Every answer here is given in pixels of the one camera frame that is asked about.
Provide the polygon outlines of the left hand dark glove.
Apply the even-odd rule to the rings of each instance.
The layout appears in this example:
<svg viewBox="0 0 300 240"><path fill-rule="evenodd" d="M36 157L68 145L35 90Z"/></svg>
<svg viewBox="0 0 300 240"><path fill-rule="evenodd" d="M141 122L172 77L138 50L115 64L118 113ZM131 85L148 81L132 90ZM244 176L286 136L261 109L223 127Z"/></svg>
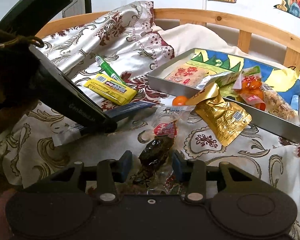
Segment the left hand dark glove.
<svg viewBox="0 0 300 240"><path fill-rule="evenodd" d="M38 104L34 87L39 61L30 45L42 48L44 42L0 29L0 134Z"/></svg>

